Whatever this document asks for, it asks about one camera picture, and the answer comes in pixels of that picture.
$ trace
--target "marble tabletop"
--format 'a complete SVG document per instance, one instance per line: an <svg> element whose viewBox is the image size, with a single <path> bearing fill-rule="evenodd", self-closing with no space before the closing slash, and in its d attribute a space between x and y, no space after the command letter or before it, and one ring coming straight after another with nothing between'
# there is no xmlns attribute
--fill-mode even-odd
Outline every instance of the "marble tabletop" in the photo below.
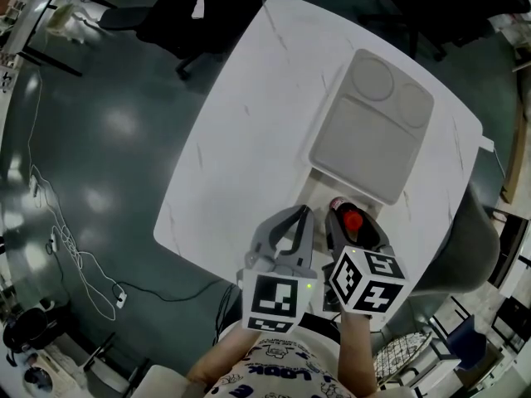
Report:
<svg viewBox="0 0 531 398"><path fill-rule="evenodd" d="M336 79L358 49L391 62L435 100L417 160L393 206L360 196L312 170L304 158ZM267 0L197 117L154 237L184 259L236 282L254 230L265 218L306 203L322 232L329 201L351 197L377 216L411 280L387 316L372 320L371 329L379 330L436 254L470 179L481 135L480 122L466 106L394 46L310 3ZM316 249L316 268L328 260L324 249ZM326 315L316 299L315 313Z"/></svg>

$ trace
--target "red cap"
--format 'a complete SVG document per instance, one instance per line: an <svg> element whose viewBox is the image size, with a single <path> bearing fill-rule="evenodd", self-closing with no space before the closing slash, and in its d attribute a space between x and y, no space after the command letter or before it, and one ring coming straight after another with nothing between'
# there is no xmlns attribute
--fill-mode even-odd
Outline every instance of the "red cap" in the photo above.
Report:
<svg viewBox="0 0 531 398"><path fill-rule="evenodd" d="M349 231L358 231L363 225L363 218L356 211L348 211L343 214L343 222Z"/></svg>

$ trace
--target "floor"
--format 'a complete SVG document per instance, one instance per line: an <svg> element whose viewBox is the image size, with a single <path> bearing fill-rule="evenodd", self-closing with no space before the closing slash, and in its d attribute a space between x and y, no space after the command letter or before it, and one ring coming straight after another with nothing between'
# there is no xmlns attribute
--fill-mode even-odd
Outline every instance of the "floor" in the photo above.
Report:
<svg viewBox="0 0 531 398"><path fill-rule="evenodd" d="M110 1L123 7L155 0ZM382 6L375 0L308 1L352 20L360 13L396 10L386 1ZM374 31L407 49L402 30ZM183 83L175 75L174 56L136 40L133 33L85 32L84 46L56 37L46 40L42 33L35 37L35 47L46 46L46 53L81 70L82 78L42 67L38 104L39 71L25 64L13 91L0 153L0 201L13 282L26 305L41 296L63 303L68 299L57 264L44 250L52 215L28 199L27 145L38 105L32 162L60 197L78 247L93 252L117 280L156 289L169 298L187 296L212 275L158 245L153 227L178 155L222 63L201 59L192 68L192 78ZM437 64L430 45L422 43L418 61L476 114L507 166L516 110L511 47L503 37L492 36L462 49L449 46L448 51ZM503 177L493 154L480 151L472 181L481 201L494 206ZM148 357L185 372L209 348L226 283L184 303L164 303L130 290L112 323L91 306L64 249L58 257L79 329L93 343L116 332L111 357L126 371ZM85 263L87 278L112 299L110 282L90 260ZM444 298L415 298L413 308L430 315ZM411 309L405 306L389 329L406 331L411 322Z"/></svg>

